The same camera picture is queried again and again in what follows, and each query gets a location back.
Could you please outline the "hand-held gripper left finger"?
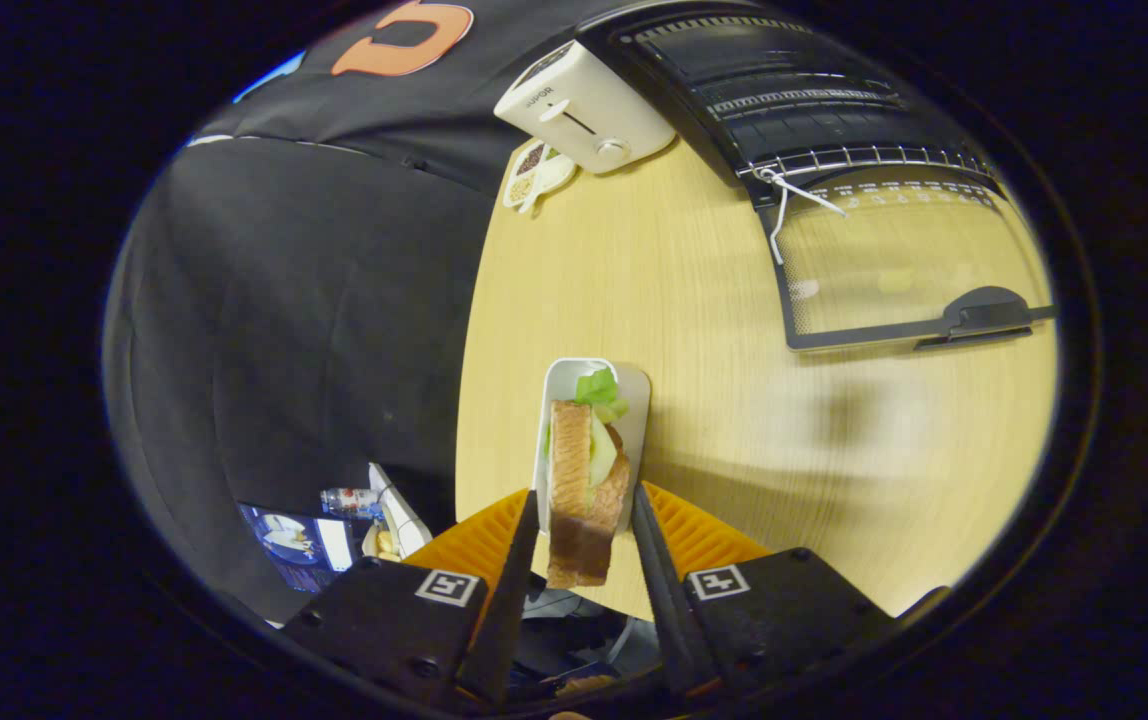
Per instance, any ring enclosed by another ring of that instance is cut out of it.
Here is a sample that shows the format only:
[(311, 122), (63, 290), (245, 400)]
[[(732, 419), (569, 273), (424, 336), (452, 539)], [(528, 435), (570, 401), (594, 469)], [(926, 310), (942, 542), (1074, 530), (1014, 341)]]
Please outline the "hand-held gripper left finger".
[(511, 493), (405, 560), (354, 562), (286, 634), (422, 706), (504, 705), (538, 529), (537, 493)]

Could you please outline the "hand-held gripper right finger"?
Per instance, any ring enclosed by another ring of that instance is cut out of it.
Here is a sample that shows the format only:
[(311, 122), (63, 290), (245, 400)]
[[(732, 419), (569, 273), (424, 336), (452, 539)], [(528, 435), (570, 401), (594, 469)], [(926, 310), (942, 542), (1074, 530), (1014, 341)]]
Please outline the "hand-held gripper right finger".
[(633, 533), (670, 691), (752, 694), (858, 659), (897, 619), (806, 547), (742, 533), (638, 483)]

